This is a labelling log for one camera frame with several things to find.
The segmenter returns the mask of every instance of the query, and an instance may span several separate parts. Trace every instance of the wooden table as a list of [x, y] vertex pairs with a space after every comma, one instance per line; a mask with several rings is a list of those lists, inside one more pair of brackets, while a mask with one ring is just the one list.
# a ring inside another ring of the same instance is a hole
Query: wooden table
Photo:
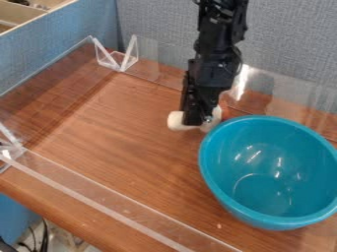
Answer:
[[[84, 46], [1, 98], [0, 120], [32, 151], [238, 249], [336, 251], [336, 217], [273, 232], [221, 207], [198, 169], [205, 135], [166, 126], [179, 96], [98, 66]], [[103, 251], [173, 251], [15, 168], [0, 175], [0, 190]]]

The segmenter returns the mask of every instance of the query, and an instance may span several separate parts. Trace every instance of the gray fabric wall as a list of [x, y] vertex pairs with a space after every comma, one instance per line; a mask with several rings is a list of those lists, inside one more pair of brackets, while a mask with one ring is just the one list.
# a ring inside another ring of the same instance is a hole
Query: gray fabric wall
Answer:
[[[135, 33], [191, 47], [198, 6], [190, 0], [118, 0], [122, 43]], [[250, 0], [245, 62], [336, 87], [337, 1]]]

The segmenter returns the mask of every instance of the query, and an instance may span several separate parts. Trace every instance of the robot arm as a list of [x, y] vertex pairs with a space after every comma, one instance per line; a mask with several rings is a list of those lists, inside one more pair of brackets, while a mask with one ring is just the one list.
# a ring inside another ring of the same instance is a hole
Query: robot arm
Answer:
[[249, 0], [194, 0], [199, 5], [199, 38], [195, 59], [189, 61], [181, 111], [183, 125], [201, 126], [213, 121], [218, 96], [230, 90], [239, 73]]

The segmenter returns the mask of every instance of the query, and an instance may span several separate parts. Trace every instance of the plastic bowl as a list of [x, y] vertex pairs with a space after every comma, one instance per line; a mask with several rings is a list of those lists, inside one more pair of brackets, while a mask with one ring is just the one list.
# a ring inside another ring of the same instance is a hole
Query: plastic bowl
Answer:
[[253, 226], [288, 230], [337, 210], [337, 153], [305, 126], [245, 116], [218, 125], [199, 152], [205, 181], [225, 208]]

